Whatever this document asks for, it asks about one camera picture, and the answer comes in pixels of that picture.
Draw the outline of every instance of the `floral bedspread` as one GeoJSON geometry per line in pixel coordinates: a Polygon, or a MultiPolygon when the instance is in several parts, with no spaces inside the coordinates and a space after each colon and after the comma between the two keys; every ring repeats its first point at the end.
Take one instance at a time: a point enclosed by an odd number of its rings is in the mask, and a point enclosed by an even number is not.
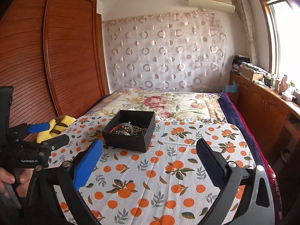
{"type": "MultiPolygon", "coordinates": [[[[101,130],[111,117],[85,115],[64,133],[70,142],[52,152],[49,167],[72,160],[99,138],[103,154],[85,187],[79,191],[101,224],[194,225],[204,217],[219,188],[196,154],[196,142],[204,138],[227,161],[254,168],[255,162],[239,129],[227,123],[156,121],[146,153],[105,145],[101,130]]],[[[61,209],[75,223],[59,188],[61,209]]],[[[232,220],[243,193],[240,186],[224,223],[232,220]]]]}
{"type": "Polygon", "coordinates": [[[209,93],[172,93],[120,89],[105,98],[87,114],[114,116],[120,109],[154,111],[161,118],[226,122],[218,103],[220,96],[209,93]]]}

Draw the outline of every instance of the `finger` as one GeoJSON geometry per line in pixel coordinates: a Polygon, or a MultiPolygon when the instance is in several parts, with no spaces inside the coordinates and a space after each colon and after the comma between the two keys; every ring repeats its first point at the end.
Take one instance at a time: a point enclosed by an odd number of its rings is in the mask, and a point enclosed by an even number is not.
{"type": "Polygon", "coordinates": [[[24,184],[20,184],[20,185],[17,187],[16,191],[17,191],[17,193],[18,193],[18,195],[19,195],[20,197],[26,197],[29,183],[30,183],[30,182],[28,181],[28,182],[26,182],[26,183],[24,183],[24,184]]]}
{"type": "Polygon", "coordinates": [[[24,169],[24,171],[19,177],[20,183],[24,184],[30,181],[31,175],[32,175],[31,169],[24,169]]]}
{"type": "Polygon", "coordinates": [[[15,177],[4,168],[0,167],[0,181],[8,184],[13,184],[15,182],[15,177]]]}
{"type": "Polygon", "coordinates": [[[0,193],[4,194],[6,192],[6,188],[4,186],[4,183],[2,181],[0,181],[0,193]]]}
{"type": "Polygon", "coordinates": [[[8,192],[5,191],[5,193],[3,194],[6,198],[10,199],[11,197],[9,196],[8,192]]]}

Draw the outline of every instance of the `cardboard box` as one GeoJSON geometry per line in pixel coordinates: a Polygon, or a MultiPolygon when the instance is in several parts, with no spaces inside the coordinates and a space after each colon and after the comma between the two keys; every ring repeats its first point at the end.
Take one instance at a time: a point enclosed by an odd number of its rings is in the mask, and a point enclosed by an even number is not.
{"type": "Polygon", "coordinates": [[[108,146],[132,150],[137,152],[147,152],[152,134],[155,128],[155,113],[151,111],[127,111],[120,110],[102,131],[103,138],[108,146]],[[130,122],[139,128],[147,128],[146,135],[129,136],[123,134],[110,133],[110,130],[121,124],[130,122]]]}
{"type": "Polygon", "coordinates": [[[247,68],[241,67],[241,73],[246,76],[249,80],[261,80],[263,78],[262,73],[255,73],[251,70],[248,70],[247,68]]]}

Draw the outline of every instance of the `orange fruit pattern tablecloth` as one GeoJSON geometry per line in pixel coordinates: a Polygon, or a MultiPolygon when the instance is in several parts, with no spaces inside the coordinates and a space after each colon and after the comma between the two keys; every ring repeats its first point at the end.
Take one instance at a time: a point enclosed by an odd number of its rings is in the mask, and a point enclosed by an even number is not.
{"type": "MultiPolygon", "coordinates": [[[[198,224],[220,192],[213,186],[196,154],[204,138],[214,151],[240,167],[255,162],[239,129],[231,124],[156,121],[146,153],[105,145],[101,130],[111,118],[85,115],[64,132],[70,142],[54,152],[50,167],[57,167],[85,150],[95,138],[104,149],[86,187],[79,191],[103,225],[198,224]]],[[[61,191],[58,200],[68,221],[75,223],[61,191]]],[[[232,220],[243,193],[240,186],[224,223],[232,220]]]]}

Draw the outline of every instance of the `blue gripper pad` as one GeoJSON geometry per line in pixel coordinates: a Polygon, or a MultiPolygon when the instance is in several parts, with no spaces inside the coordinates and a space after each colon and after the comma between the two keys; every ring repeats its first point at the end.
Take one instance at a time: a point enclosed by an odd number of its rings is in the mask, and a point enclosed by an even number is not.
{"type": "Polygon", "coordinates": [[[50,128],[49,123],[35,124],[35,125],[31,125],[27,129],[27,132],[31,133],[31,134],[35,134],[35,133],[38,133],[38,132],[43,132],[43,131],[49,130],[49,128],[50,128]]]}
{"type": "Polygon", "coordinates": [[[92,142],[91,146],[87,149],[87,153],[74,171],[73,185],[76,191],[78,191],[80,187],[86,185],[94,167],[96,166],[99,158],[102,155],[102,152],[102,141],[99,139],[95,139],[92,142]]]}

